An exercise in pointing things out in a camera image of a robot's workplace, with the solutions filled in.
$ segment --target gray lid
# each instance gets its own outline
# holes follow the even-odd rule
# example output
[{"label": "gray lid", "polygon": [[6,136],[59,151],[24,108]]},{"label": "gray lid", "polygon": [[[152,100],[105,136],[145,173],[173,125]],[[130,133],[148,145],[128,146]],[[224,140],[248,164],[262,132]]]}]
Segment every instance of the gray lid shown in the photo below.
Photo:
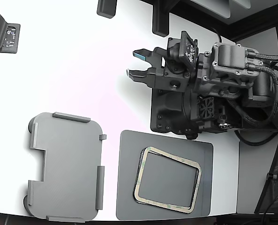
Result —
[{"label": "gray lid", "polygon": [[30,148],[45,151],[45,157],[43,181],[28,182],[26,210],[50,221],[92,220],[102,209],[106,135],[101,127],[89,118],[56,112],[33,118],[29,131]]}]

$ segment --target gasket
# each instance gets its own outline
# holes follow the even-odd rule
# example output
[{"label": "gasket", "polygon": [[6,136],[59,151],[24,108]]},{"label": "gasket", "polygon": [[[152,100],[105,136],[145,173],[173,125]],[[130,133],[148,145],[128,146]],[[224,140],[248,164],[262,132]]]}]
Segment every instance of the gasket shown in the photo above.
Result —
[{"label": "gasket", "polygon": [[[194,167],[196,169],[191,204],[189,207],[167,204],[167,203],[162,203],[162,202],[156,202],[154,200],[142,198],[139,196],[139,189],[140,189],[141,180],[142,180],[143,171],[144,171],[148,153],[156,154],[159,156],[164,156],[164,157],[170,158],[172,160],[178,161],[180,163],[186,164],[188,166]],[[181,158],[179,156],[172,155],[170,153],[167,153],[160,149],[156,149],[154,147],[147,147],[141,152],[140,163],[139,163],[139,167],[138,167],[138,173],[137,173],[135,189],[134,189],[134,198],[138,203],[141,203],[141,204],[153,205],[153,206],[157,206],[157,207],[161,207],[161,208],[165,208],[165,209],[169,209],[169,210],[174,210],[174,211],[179,211],[179,212],[183,212],[183,213],[191,213],[194,210],[194,206],[195,206],[195,202],[196,202],[196,198],[197,198],[198,187],[199,187],[199,183],[200,183],[200,178],[201,178],[201,167],[197,162],[186,159],[186,158]]]}]

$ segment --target black device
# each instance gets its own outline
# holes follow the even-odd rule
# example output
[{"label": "black device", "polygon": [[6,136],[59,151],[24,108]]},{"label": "black device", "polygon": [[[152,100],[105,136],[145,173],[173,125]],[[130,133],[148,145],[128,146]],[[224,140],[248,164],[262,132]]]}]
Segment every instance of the black device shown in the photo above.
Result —
[{"label": "black device", "polygon": [[198,54],[197,40],[185,31],[181,39],[168,39],[167,50],[133,54],[152,66],[127,70],[133,81],[152,88],[152,131],[188,139],[201,132],[278,132],[278,56],[220,42]]},{"label": "black device", "polygon": [[0,14],[0,53],[17,53],[20,25],[7,23]]}]

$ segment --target white table surface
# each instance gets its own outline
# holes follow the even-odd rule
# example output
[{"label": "white table surface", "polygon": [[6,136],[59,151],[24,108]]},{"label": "white table surface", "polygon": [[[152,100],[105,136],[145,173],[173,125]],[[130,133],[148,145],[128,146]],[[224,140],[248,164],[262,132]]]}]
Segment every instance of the white table surface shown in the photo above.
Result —
[{"label": "white table surface", "polygon": [[[96,14],[98,0],[2,0],[7,22],[20,23],[18,54],[0,54],[0,213],[27,216],[23,198],[28,180],[41,180],[43,152],[29,149],[27,126],[42,112],[90,117],[108,135],[103,141],[104,208],[95,220],[117,220],[116,192],[120,134],[150,130],[151,89],[126,76],[148,63],[132,51],[159,46],[152,6],[118,0],[116,16]],[[170,14],[169,37],[186,30],[199,51],[210,51],[216,34]],[[214,146],[210,215],[236,212],[239,141],[234,133],[202,134]]]}]

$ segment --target gray plastic tray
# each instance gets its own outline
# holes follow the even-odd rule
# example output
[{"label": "gray plastic tray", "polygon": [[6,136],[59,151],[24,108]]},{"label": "gray plastic tray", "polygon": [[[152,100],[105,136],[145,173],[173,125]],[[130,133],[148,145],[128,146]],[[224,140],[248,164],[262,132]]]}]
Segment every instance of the gray plastic tray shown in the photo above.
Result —
[{"label": "gray plastic tray", "polygon": [[42,113],[29,123],[30,148],[43,150],[43,181],[28,182],[26,210],[50,221],[85,222],[102,209],[106,135],[90,118]]},{"label": "gray plastic tray", "polygon": [[[138,165],[143,149],[152,146],[197,162],[202,170],[194,210],[187,214],[141,204],[134,199]],[[160,203],[190,206],[196,169],[167,157],[149,154],[139,195]],[[161,220],[205,217],[210,213],[213,146],[161,135],[123,131],[120,139],[116,216],[119,220]]]}]

